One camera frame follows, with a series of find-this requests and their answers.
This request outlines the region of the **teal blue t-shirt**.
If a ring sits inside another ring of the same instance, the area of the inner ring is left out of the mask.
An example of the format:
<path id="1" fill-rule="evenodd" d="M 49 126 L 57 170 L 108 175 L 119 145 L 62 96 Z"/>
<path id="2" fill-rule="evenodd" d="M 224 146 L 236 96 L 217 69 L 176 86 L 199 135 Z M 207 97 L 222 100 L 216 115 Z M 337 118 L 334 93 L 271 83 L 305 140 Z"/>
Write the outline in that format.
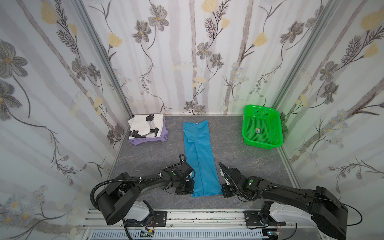
<path id="1" fill-rule="evenodd" d="M 217 196 L 222 187 L 215 165 L 209 123 L 183 123 L 184 146 L 188 164 L 194 169 L 193 198 Z"/>

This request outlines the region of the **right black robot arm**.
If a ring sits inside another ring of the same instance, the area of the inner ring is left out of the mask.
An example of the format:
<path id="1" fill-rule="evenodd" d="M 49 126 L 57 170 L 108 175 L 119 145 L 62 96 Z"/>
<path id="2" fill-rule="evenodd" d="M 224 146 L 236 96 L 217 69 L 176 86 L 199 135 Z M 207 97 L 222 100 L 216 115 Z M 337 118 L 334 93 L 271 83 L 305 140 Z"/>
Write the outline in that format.
<path id="1" fill-rule="evenodd" d="M 219 166 L 226 180 L 222 185 L 225 198 L 237 196 L 248 202 L 265 199 L 289 205 L 310 214 L 311 220 L 324 234 L 337 240 L 347 238 L 347 206 L 326 188 L 287 187 L 256 176 L 247 178 L 238 169 L 228 168 L 221 162 Z"/>

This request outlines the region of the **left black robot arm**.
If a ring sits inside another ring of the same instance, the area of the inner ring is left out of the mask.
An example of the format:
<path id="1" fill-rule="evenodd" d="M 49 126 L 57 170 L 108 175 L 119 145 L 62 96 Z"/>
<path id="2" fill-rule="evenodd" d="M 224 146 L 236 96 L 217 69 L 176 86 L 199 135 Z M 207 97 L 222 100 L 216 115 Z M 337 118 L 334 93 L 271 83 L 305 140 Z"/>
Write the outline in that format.
<path id="1" fill-rule="evenodd" d="M 196 171 L 183 161 L 151 176 L 131 177 L 122 173 L 115 179 L 97 184 L 91 190 L 90 200 L 111 226 L 126 217 L 141 194 L 169 188 L 175 188 L 177 196 L 193 194 L 195 176 Z"/>

